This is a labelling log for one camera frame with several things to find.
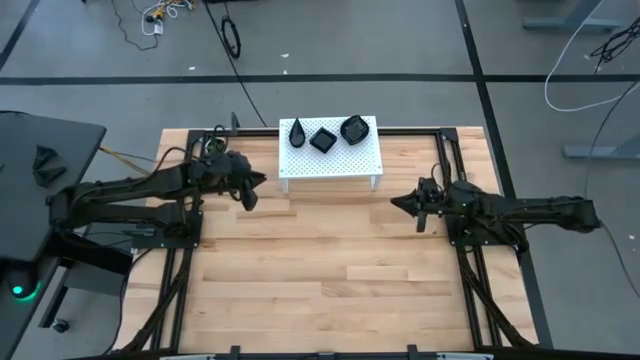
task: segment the black desk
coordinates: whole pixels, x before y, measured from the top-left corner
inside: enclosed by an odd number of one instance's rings
[[[16,242],[49,235],[45,197],[80,182],[105,132],[106,129],[98,125],[0,114],[0,166],[5,164],[0,172],[0,246],[16,246]],[[38,187],[31,176],[36,144],[55,149],[60,156],[56,164],[67,168],[49,189]],[[41,246],[39,241],[33,243]],[[28,258],[33,252],[33,248],[25,245],[21,254]],[[11,295],[4,276],[0,279],[0,328],[3,329],[0,359],[11,357],[59,263],[56,257],[38,257],[39,289],[31,298],[17,300]]]

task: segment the gray floor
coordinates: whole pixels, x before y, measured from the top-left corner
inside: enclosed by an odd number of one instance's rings
[[[130,1],[114,1],[131,39],[150,44],[140,34],[140,18]],[[0,46],[27,6],[24,1],[5,2]],[[0,77],[232,74],[202,8],[167,20],[158,48],[140,53],[122,41],[110,1],[87,2],[41,0]],[[152,3],[138,0],[137,5]],[[570,34],[528,32],[520,27],[522,18],[566,13],[573,4],[466,1],[485,73],[546,74]],[[216,17],[222,15],[222,5],[211,8]],[[471,73],[452,1],[259,0],[229,8],[242,36],[243,54],[237,62],[242,74]],[[640,11],[636,1],[605,0],[597,15],[629,24]],[[585,55],[608,36],[583,35],[558,74],[593,72],[596,61]],[[602,72],[637,73],[638,51],[634,44]],[[550,96],[556,105],[578,106],[616,96],[627,86],[552,84]],[[381,125],[485,124],[474,83],[272,83],[247,88],[270,125],[285,117],[353,113],[376,115]],[[518,195],[582,194],[585,164],[564,159],[561,146],[590,143],[607,107],[554,112],[544,102],[542,84],[489,84],[489,91]],[[616,110],[602,144],[640,131],[637,97],[630,95]],[[105,145],[149,157],[155,155],[162,128],[213,127],[226,123],[231,111],[242,126],[260,126],[237,84],[0,86],[0,109],[102,124],[108,128]],[[640,195],[634,186],[640,169],[632,162],[594,161],[591,166],[589,196],[640,287]],[[129,174],[99,155],[87,179]],[[640,353],[640,299],[606,234],[537,227],[528,235],[556,348]],[[61,316],[71,321],[69,332],[31,326],[14,358],[29,358],[34,348],[50,359],[102,352],[115,331],[117,298],[72,291]]]

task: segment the wood plank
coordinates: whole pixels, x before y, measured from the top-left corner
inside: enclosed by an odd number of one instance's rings
[[[165,130],[159,155],[184,146],[186,134]],[[468,178],[498,191],[482,128],[462,127],[458,134]],[[472,349],[443,221],[430,218],[418,234],[415,220],[389,204],[428,176],[438,161],[435,142],[381,137],[380,145],[385,175],[378,191],[370,191],[367,179],[302,180],[291,181],[285,195],[277,180],[277,141],[232,139],[230,148],[247,155],[268,181],[256,189],[253,212],[228,196],[203,197],[203,238],[192,261],[182,353],[228,352],[231,345],[243,352],[406,351],[412,343],[421,351]],[[171,154],[167,164],[181,158]],[[513,251],[485,247],[484,253],[496,302],[535,342]],[[164,254],[154,250],[134,269],[117,344],[127,343],[155,306]],[[484,311],[479,315],[488,338]]]

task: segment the wheel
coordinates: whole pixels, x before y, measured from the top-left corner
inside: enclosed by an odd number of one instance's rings
[[[69,330],[69,323],[62,319],[55,319],[53,320],[53,324],[51,324],[51,328],[62,334]]]

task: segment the white platform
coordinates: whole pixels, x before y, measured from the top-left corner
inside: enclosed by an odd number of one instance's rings
[[[380,141],[375,116],[363,116],[369,135],[359,144],[349,146],[340,136],[340,125],[349,117],[299,119],[306,135],[301,148],[289,143],[289,131],[296,119],[280,119],[279,177],[282,190],[289,193],[289,180],[366,176],[375,190],[383,174]],[[338,137],[326,154],[311,146],[313,135],[324,127]]]

